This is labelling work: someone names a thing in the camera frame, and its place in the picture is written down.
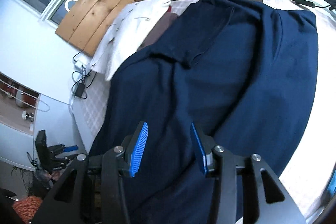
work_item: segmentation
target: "white cabinet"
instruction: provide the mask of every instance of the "white cabinet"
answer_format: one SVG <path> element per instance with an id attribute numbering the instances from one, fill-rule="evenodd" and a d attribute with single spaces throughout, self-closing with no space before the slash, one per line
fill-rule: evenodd
<path id="1" fill-rule="evenodd" d="M 76 153 L 86 153 L 74 118 L 69 111 L 69 105 L 44 95 L 41 95 L 40 99 L 50 106 L 50 110 L 48 112 L 36 110 L 34 136 L 37 136 L 39 130 L 45 130 L 47 146 L 78 145 L 79 149 Z"/>
<path id="2" fill-rule="evenodd" d="M 0 160 L 34 171 L 27 152 L 33 156 L 34 137 L 0 123 Z"/>

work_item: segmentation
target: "shelf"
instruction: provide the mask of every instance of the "shelf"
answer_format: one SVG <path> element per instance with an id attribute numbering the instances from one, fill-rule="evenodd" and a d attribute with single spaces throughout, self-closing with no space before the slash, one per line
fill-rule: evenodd
<path id="1" fill-rule="evenodd" d="M 10 79 L 0 73 L 0 79 L 5 82 L 9 82 Z M 38 97 L 39 94 L 32 90 L 25 90 L 27 93 Z M 29 120 L 22 118 L 23 111 L 27 113 L 33 113 L 35 115 L 35 108 L 33 107 L 20 107 L 16 105 L 15 98 L 10 98 L 6 93 L 0 90 L 0 123 L 11 127 L 15 130 L 21 131 L 28 135 L 34 135 L 34 125 Z"/>

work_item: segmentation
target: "silver bolt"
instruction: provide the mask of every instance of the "silver bolt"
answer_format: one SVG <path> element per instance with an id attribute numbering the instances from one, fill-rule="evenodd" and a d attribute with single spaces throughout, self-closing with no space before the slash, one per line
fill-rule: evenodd
<path id="1" fill-rule="evenodd" d="M 86 158 L 86 155 L 85 155 L 85 154 L 79 154 L 79 155 L 77 156 L 77 160 L 79 160 L 79 161 L 83 161 L 83 160 L 85 160 L 85 158 Z"/>
<path id="2" fill-rule="evenodd" d="M 224 147 L 220 146 L 220 145 L 216 145 L 215 146 L 215 150 L 219 153 L 223 153 L 224 152 Z"/>
<path id="3" fill-rule="evenodd" d="M 124 151 L 124 148 L 122 146 L 118 145 L 115 148 L 113 148 L 113 151 L 115 153 L 121 153 L 122 151 Z"/>
<path id="4" fill-rule="evenodd" d="M 253 154 L 251 157 L 255 161 L 261 161 L 261 156 L 259 154 Z"/>

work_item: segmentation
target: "white garment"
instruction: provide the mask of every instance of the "white garment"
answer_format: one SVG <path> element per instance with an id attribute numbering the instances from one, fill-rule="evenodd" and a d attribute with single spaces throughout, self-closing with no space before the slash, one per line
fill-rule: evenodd
<path id="1" fill-rule="evenodd" d="M 137 51 L 170 4 L 170 0 L 144 0 L 127 5 L 102 38 L 91 60 L 91 69 L 104 73 L 105 81 L 110 81 L 120 65 Z"/>

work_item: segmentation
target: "dark blue fabric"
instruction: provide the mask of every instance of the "dark blue fabric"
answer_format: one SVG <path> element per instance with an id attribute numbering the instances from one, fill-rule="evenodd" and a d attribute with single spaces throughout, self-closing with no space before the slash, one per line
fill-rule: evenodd
<path id="1" fill-rule="evenodd" d="M 236 155 L 260 154 L 280 175 L 307 125 L 317 63 L 312 12 L 246 0 L 191 4 L 129 57 L 111 80 L 90 154 L 148 123 L 140 170 L 125 181 L 132 223 L 206 223 L 213 181 L 194 161 L 192 121 Z"/>

